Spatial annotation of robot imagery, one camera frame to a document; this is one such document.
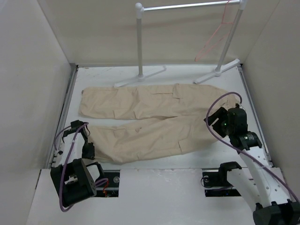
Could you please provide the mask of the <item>beige cargo trousers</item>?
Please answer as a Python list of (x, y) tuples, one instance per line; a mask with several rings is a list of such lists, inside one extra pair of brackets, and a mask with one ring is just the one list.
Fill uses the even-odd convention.
[(206, 115), (237, 103), (234, 95), (211, 85), (87, 87), (79, 114), (127, 121), (119, 126), (89, 125), (95, 159), (125, 164), (206, 149), (216, 141), (206, 127)]

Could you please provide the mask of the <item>pink wire hanger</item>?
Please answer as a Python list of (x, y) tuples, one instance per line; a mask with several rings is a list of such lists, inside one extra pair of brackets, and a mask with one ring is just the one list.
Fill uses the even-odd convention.
[(229, 35), (230, 29), (233, 26), (233, 20), (230, 21), (230, 18), (227, 16), (227, 8), (231, 3), (231, 0), (228, 0), (222, 15), (221, 22), (216, 28), (211, 37), (206, 41), (203, 48), (195, 56), (195, 62), (200, 61), (207, 54), (209, 54), (222, 40)]

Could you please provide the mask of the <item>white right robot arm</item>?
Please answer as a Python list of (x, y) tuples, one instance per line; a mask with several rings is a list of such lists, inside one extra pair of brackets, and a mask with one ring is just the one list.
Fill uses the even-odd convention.
[(284, 182), (270, 170), (262, 143), (256, 133), (248, 130), (247, 114), (235, 108), (220, 107), (204, 122), (218, 140), (229, 137), (234, 148), (246, 164), (252, 180), (249, 180), (237, 162), (222, 163), (217, 180), (222, 185), (233, 185), (251, 208), (256, 225), (298, 225), (300, 202), (292, 201)]

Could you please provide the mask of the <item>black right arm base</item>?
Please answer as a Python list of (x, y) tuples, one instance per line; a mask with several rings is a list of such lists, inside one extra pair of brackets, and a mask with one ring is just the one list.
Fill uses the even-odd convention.
[(217, 170), (204, 170), (201, 185), (206, 197), (237, 197), (241, 196), (238, 190), (227, 181), (227, 172), (232, 169), (241, 169), (237, 162), (222, 163)]

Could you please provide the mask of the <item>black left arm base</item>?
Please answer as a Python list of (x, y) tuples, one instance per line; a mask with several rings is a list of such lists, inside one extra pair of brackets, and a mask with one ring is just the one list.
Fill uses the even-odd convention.
[(104, 176), (96, 179), (95, 184), (95, 197), (119, 197), (120, 170), (104, 170)]

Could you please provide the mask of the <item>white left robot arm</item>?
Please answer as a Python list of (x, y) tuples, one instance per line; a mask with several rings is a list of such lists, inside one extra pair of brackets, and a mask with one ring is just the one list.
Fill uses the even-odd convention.
[(62, 129), (54, 139), (54, 149), (61, 156), (50, 176), (59, 197), (62, 212), (74, 204), (95, 197), (97, 188), (109, 184), (102, 166), (95, 162), (86, 165), (84, 159), (95, 158), (95, 146), (89, 142), (88, 122), (75, 120)]

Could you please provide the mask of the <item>white clothes rack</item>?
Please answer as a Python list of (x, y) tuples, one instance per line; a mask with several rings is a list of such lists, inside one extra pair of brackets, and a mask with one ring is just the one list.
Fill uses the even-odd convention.
[(227, 0), (186, 3), (179, 1), (154, 1), (153, 7), (145, 2), (135, 3), (136, 61), (128, 77), (122, 76), (114, 87), (126, 87), (144, 83), (165, 74), (175, 65), (207, 65), (199, 72), (194, 84), (217, 78), (236, 68), (241, 61), (229, 55), (229, 47), (244, 12), (245, 0), (232, 0), (227, 16), (233, 20), (229, 35), (209, 54), (195, 62), (195, 56), (203, 48), (219, 26)]

